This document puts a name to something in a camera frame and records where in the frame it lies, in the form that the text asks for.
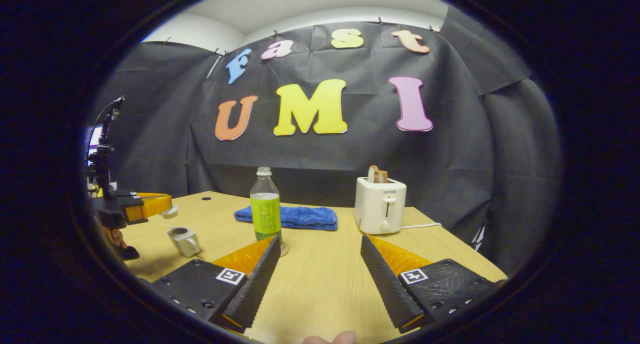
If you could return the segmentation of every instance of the plastic bottle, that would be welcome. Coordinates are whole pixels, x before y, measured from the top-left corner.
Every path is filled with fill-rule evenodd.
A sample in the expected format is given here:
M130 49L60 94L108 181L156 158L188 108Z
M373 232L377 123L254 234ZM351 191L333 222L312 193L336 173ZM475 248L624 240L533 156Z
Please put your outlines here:
M272 170L269 167L258 167L256 174L258 179L249 195L255 239L262 240L279 234L280 256L283 256L288 252L288 249L282 240L280 192L272 180Z

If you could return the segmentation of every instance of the wooden table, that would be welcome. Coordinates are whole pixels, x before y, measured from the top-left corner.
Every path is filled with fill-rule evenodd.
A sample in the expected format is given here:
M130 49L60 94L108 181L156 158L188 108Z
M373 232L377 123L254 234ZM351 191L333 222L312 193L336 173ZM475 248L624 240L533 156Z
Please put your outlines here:
M154 215L148 223L122 230L126 243L140 253L139 259L125 262L135 276L155 281L194 258L212 262L256 241L253 224L233 217L236 210L250 205L249 198L202 192L174 198L173 204L180 207L178 216ZM361 258L362 232L354 209L331 209L338 216L336 232L282 229L289 251L278 262L253 328L245 332L248 337L266 344L301 344L310 335L330 341L342 331L355 330L359 342L368 344L400 336ZM417 209L405 208L403 226L433 222ZM180 255L167 236L169 225L194 230L202 252L192 258ZM451 258L490 281L506 278L440 226L381 237L432 262Z

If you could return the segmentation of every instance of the blue towel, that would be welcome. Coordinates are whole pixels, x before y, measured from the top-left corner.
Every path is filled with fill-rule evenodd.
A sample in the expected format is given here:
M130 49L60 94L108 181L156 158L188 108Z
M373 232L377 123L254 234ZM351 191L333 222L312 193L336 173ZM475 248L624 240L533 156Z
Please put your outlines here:
M251 223L254 218L251 206L233 213L236 221ZM338 216L329 208L281 207L280 223L282 228L337 230Z

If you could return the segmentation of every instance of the letter f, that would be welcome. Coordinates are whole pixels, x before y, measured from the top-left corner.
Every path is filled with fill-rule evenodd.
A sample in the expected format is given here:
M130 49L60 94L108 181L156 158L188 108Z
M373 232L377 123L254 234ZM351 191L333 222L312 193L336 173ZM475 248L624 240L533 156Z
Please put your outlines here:
M242 68L242 66L246 66L247 62L249 62L246 56L249 53L251 53L251 48L243 50L236 58L233 58L231 62L226 65L226 68L229 70L229 84L233 83L234 80L238 79L238 77L245 72L245 69Z

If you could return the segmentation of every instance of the finger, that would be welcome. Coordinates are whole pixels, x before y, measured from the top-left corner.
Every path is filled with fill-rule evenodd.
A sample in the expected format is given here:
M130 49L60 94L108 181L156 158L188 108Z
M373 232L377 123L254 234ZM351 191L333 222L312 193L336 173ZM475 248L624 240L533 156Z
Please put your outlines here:
M105 237L107 237L107 239L112 243L114 243L114 237L112 236L112 230L110 230L109 228L103 227L102 228L102 232L104 233Z
M358 338L356 337L356 332L354 331L345 331L338 335L333 340L333 344L357 344Z
M331 344L320 337L306 337L302 344Z
M114 229L111 231L111 235L113 235L113 241L117 246L120 246L122 243L122 232Z

